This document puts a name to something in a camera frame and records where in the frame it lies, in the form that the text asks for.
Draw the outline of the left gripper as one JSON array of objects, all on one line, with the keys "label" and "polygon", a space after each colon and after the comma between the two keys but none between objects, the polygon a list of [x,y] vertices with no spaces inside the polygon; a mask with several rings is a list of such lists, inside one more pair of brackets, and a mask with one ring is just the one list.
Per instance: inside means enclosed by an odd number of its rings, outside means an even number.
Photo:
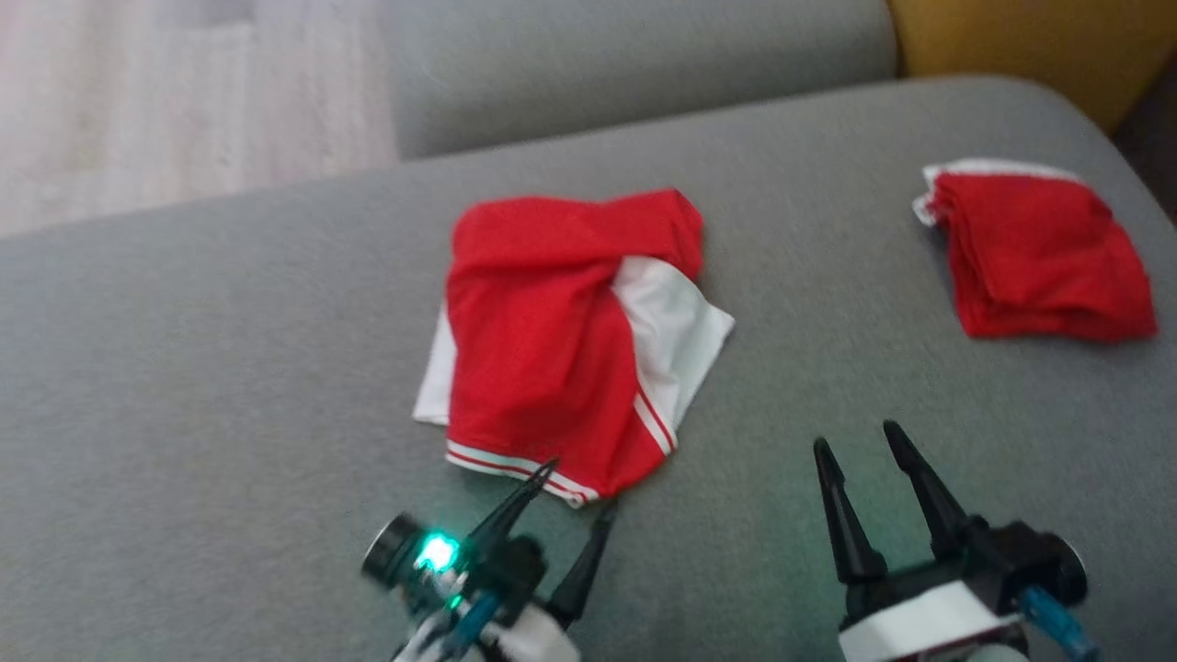
[{"label": "left gripper", "polygon": [[394,661],[580,661],[561,624],[584,615],[617,519],[617,499],[593,519],[548,610],[536,598],[547,571],[541,545],[528,536],[508,538],[558,464],[552,458],[539,465],[467,538],[399,514],[371,541],[363,576],[403,600],[415,625]]}]

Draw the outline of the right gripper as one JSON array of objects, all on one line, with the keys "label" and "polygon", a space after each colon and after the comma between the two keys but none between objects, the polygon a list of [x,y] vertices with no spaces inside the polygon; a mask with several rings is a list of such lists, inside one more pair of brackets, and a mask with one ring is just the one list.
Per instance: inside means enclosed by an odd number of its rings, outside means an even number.
[{"label": "right gripper", "polygon": [[838,633],[846,661],[1029,661],[1038,630],[1068,661],[1089,661],[1091,637],[1073,615],[1089,594],[1080,555],[1055,532],[1013,522],[967,525],[967,514],[896,421],[887,448],[920,503],[937,560],[886,576],[845,490],[826,439],[813,441],[829,545],[847,591]]}]

